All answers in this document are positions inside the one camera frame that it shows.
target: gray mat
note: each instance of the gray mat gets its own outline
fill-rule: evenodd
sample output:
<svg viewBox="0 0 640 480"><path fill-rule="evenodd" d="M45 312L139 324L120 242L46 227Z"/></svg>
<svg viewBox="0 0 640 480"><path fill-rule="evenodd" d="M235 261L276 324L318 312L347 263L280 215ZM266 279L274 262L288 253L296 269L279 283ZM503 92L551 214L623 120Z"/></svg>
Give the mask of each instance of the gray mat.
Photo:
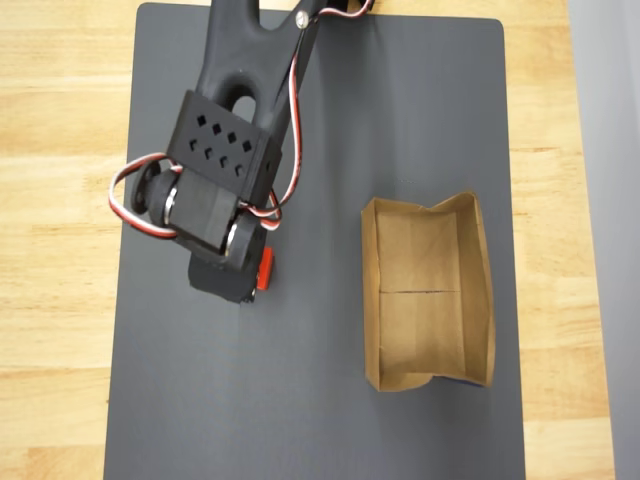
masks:
<svg viewBox="0 0 640 480"><path fill-rule="evenodd" d="M130 158L165 148L207 13L141 8ZM186 251L123 230L105 478L524 478L505 92L495 21L325 22L301 93L300 185L268 240L269 292L242 306L197 292ZM291 152L287 137L280 190ZM492 259L494 386L377 393L364 378L360 210L374 195L433 205L466 189Z"/></svg>

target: wire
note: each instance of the wire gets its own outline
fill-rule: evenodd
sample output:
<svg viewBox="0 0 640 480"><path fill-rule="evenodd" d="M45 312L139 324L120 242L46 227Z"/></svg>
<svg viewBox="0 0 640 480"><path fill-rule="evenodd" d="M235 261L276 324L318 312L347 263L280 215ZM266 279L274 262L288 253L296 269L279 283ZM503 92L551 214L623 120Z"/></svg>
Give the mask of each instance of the wire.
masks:
<svg viewBox="0 0 640 480"><path fill-rule="evenodd" d="M337 8L323 8L318 12L318 16L320 15L334 15L336 17L342 18L360 18L365 15L369 10L371 10L371 5L373 4L373 0L367 0L360 10L356 10L355 12L343 12L342 10L338 10Z"/></svg>
<svg viewBox="0 0 640 480"><path fill-rule="evenodd" d="M321 9L317 15L314 16L315 20L317 20L322 15L334 15L342 18L359 18L365 15L371 8L373 4L373 0L367 0L360 10L354 12L343 12L342 10L338 10L336 8L323 8ZM296 47L296 51L291 60L291 67L289 68L289 109L291 111L291 125L293 130L293 148L294 148L294 162L293 162L293 173L291 175L291 180L289 181L289 186L282 197L282 200L276 206L273 201L271 201L271 205L273 208L268 209L260 209L256 208L253 205L242 204L247 210L253 213L256 217L267 218L273 215L280 213L280 208L289 201L293 192L298 185L298 180L300 179L300 171L302 170L302 128L300 125L300 106L298 103L298 89L297 89L297 66L298 66L298 54L300 52L300 46L302 45L302 39L304 37L304 30L298 39L298 45ZM280 221L271 222L262 220L262 226L267 228L268 230L276 230L280 226Z"/></svg>
<svg viewBox="0 0 640 480"><path fill-rule="evenodd" d="M124 167L118 170L111 179L111 183L109 185L109 206L116 215L118 215L124 222L128 223L135 229L140 230L147 235L151 235L152 237L166 239L175 238L178 235L178 232L171 228L158 227L141 219L140 217L127 210L124 205L118 202L115 196L116 185L118 185L118 183L120 183L124 178L128 177L133 172L140 170L140 168L142 168L147 163L159 162L160 160L164 159L167 159L167 155L164 153L151 153L127 163ZM176 162L171 159L169 159L169 162L171 163L171 170L177 173L182 172L182 167L176 164Z"/></svg>
<svg viewBox="0 0 640 480"><path fill-rule="evenodd" d="M298 66L298 52L300 50L300 45L302 44L302 35L300 36L300 40L298 41L298 46L296 48L296 52L293 55L293 60L291 61L291 67L289 68L289 110L291 113L291 124L293 130L293 148L294 148L294 161L293 161L293 173L291 175L291 180L289 181L289 186L282 197L282 200L279 202L277 206L274 205L273 208L269 209L260 209L255 206L244 204L244 207L253 213L256 217L266 218L271 217L272 215L277 214L280 211L280 208L289 201L293 192L298 185L298 180L300 178L300 171L302 168L302 134L300 128L300 108L298 105L298 90L297 90L297 66Z"/></svg>

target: screw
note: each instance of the screw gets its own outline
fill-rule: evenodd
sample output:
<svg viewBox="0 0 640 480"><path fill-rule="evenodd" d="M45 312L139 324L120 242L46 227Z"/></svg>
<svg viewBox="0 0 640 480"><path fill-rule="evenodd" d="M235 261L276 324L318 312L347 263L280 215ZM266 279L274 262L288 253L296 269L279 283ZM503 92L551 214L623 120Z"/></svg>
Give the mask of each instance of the screw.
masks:
<svg viewBox="0 0 640 480"><path fill-rule="evenodd" d="M309 26L309 14L304 10L296 13L296 25L300 30L304 30Z"/></svg>

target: wooden table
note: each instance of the wooden table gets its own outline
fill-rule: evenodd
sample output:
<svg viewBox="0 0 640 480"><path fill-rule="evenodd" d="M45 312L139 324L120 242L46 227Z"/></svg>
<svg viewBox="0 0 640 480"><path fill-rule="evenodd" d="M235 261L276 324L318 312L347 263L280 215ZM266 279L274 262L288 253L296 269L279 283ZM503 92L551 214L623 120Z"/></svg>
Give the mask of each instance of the wooden table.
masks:
<svg viewBox="0 0 640 480"><path fill-rule="evenodd" d="M102 478L121 228L106 190L125 155L139 3L3 1L4 480ZM502 21L527 474L613 478L566 0L378 0L376 11Z"/></svg>

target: paper bag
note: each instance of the paper bag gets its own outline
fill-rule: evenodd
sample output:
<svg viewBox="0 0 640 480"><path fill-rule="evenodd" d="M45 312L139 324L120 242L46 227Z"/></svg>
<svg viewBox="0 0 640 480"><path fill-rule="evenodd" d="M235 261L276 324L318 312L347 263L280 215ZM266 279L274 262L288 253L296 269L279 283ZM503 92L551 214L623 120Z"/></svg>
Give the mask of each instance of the paper bag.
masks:
<svg viewBox="0 0 640 480"><path fill-rule="evenodd" d="M365 370L379 391L434 375L491 385L493 293L480 205L374 198L362 211Z"/></svg>

